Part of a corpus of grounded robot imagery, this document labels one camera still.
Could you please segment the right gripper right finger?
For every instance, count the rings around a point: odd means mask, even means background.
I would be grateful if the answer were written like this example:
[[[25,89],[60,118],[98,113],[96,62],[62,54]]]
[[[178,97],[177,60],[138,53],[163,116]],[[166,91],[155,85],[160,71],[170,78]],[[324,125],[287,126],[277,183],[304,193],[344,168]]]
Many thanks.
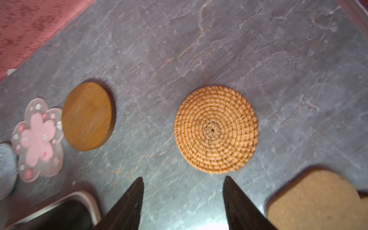
[[[230,230],[276,229],[230,176],[224,180],[223,199]]]

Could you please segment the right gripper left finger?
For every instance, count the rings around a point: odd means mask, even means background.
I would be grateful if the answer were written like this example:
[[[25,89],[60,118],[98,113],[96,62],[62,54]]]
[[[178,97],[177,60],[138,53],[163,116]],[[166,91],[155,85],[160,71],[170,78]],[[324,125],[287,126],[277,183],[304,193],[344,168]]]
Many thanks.
[[[137,230],[140,226],[144,182],[138,177],[94,230]]]

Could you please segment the cork coaster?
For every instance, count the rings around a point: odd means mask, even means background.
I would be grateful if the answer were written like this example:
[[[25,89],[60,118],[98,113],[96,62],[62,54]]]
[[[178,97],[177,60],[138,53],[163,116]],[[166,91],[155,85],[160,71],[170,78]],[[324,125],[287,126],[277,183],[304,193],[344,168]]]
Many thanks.
[[[313,169],[270,197],[265,213],[279,230],[366,230],[368,197],[341,175]]]

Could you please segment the brown wooden coaster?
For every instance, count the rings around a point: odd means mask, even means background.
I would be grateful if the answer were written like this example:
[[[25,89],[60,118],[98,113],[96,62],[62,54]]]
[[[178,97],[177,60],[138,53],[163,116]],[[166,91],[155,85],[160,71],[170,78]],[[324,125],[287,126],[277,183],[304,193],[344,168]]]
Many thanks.
[[[85,81],[67,96],[62,126],[69,145],[89,151],[104,145],[116,123],[116,106],[111,92],[97,81]]]

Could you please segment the grey round coaster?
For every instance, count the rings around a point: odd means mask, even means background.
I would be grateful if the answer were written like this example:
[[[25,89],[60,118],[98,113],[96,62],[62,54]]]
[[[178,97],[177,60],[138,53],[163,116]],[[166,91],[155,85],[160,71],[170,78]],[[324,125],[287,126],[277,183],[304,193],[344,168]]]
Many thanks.
[[[9,143],[1,143],[1,200],[8,197],[18,176],[17,157]]]

